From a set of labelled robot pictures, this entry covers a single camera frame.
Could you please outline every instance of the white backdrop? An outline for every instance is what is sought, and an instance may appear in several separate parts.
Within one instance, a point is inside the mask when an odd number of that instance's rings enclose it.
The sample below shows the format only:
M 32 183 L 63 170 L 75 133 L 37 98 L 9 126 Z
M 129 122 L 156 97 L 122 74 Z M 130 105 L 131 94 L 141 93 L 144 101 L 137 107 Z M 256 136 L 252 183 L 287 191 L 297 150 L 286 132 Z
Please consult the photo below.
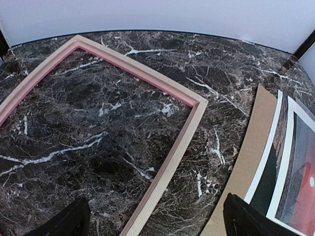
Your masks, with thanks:
M 300 58 L 300 62 L 315 85 L 315 44 Z
M 174 30 L 293 53 L 315 29 L 314 0 L 0 0 L 10 46 L 103 30 Z

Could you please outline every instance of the unfinished wood frame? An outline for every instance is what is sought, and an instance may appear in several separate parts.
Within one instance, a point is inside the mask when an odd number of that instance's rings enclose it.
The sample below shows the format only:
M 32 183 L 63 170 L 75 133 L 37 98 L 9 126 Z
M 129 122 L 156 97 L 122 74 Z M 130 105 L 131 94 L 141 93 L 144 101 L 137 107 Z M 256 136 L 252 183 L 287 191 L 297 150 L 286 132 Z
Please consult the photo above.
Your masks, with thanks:
M 33 70 L 4 100 L 4 102 L 0 105 L 0 126 L 25 98 L 25 96 L 50 71 L 78 48 L 83 49 L 99 58 L 102 58 L 103 60 L 121 68 L 126 72 L 129 72 L 139 79 L 148 82 L 154 87 L 159 88 L 160 90 L 184 102 L 186 105 L 192 107 L 192 111 L 186 120 L 179 136 L 177 137 L 172 149 L 167 155 L 140 204 L 120 234 L 120 236 L 137 236 L 149 219 L 154 208 L 162 197 L 163 192 L 173 177 L 197 129 L 197 126 L 207 107 L 208 101 L 188 88 L 135 60 L 92 40 L 84 38 L 80 35 L 76 35 L 68 42 L 63 44 L 60 48 L 58 48 L 35 70 Z

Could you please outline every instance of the black object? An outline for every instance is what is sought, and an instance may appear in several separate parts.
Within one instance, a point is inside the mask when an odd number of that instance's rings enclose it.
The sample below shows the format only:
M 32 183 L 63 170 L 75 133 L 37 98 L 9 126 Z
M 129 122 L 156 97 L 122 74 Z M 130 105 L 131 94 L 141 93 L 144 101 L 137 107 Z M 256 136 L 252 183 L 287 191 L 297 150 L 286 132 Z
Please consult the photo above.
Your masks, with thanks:
M 267 219 L 237 195 L 229 193 L 223 207 L 227 236 L 298 236 Z
M 90 207 L 85 198 L 77 199 L 51 220 L 24 236 L 88 236 Z
M 0 57 L 2 58 L 8 51 L 9 45 L 6 42 L 1 30 L 0 30 Z
M 311 35 L 302 43 L 302 45 L 295 51 L 294 55 L 300 59 L 304 53 L 315 43 L 315 30 Z

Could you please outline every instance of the red area in print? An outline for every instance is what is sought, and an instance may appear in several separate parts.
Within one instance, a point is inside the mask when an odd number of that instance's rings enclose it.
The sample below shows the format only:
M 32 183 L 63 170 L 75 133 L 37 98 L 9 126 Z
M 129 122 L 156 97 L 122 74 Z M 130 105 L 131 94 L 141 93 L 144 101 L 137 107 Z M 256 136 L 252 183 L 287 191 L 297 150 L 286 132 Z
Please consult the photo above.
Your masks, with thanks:
M 315 231 L 315 133 L 309 129 L 308 134 L 305 135 L 308 135 L 307 156 L 290 226 L 307 236 L 313 236 Z

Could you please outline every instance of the black marble countertop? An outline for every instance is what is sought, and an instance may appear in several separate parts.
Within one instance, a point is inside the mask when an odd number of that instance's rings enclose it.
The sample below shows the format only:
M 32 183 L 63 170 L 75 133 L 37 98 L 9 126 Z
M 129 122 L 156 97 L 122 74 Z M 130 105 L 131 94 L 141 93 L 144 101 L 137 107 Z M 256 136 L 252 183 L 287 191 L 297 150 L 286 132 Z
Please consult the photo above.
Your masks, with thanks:
M 175 32 L 84 36 L 209 100 L 142 236 L 200 234 L 233 169 L 259 83 L 274 95 L 281 89 L 314 109 L 312 82 L 284 52 Z M 0 102 L 70 38 L 12 48 L 0 68 Z M 151 85 L 75 51 L 0 128 L 0 229 L 21 236 L 85 196 L 92 211 L 90 236 L 118 235 L 189 112 L 188 106 Z

